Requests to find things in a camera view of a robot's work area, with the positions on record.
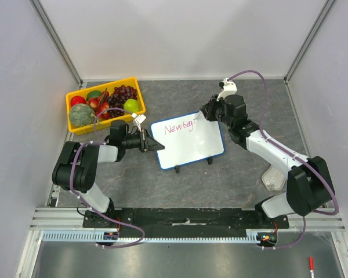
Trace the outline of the magenta capped whiteboard marker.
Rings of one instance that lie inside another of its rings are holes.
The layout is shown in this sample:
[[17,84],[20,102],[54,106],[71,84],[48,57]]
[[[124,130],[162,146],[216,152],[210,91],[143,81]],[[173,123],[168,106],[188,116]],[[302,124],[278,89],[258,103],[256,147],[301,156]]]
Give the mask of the magenta capped whiteboard marker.
[[202,112],[199,111],[198,113],[195,114],[193,120],[196,120],[197,118],[199,118],[202,115]]

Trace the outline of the blue framed whiteboard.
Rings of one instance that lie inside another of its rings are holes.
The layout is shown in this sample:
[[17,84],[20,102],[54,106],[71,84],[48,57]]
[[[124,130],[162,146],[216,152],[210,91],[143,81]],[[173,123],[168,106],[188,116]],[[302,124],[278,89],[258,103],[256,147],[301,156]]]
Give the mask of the blue framed whiteboard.
[[153,139],[165,146],[157,151],[161,169],[197,162],[222,155],[226,148],[219,122],[209,122],[203,115],[193,120],[192,112],[150,125]]

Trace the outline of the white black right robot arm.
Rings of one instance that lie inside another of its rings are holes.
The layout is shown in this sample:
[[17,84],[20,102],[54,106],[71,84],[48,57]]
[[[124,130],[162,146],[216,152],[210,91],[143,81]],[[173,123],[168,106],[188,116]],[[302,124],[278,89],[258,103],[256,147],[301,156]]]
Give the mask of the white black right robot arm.
[[243,97],[213,95],[200,108],[200,114],[207,121],[224,124],[232,142],[266,160],[287,180],[284,194],[267,198],[255,207],[257,226],[267,228],[284,214],[304,217],[319,213],[319,208],[328,201],[337,202],[325,160],[319,156],[308,158],[273,140],[248,118]]

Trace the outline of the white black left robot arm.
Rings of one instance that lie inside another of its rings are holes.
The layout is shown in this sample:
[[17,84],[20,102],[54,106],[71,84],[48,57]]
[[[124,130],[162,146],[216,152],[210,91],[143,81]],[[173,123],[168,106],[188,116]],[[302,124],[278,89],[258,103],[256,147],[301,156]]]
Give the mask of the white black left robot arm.
[[100,163],[121,161],[128,149],[145,153],[164,150],[165,146],[153,139],[145,128],[138,127],[130,133],[128,124],[123,120],[111,124],[110,134],[103,143],[64,143],[52,172],[52,181],[73,193],[86,206],[85,220],[97,222],[104,228],[121,224],[115,217],[112,199],[96,183],[96,170]]

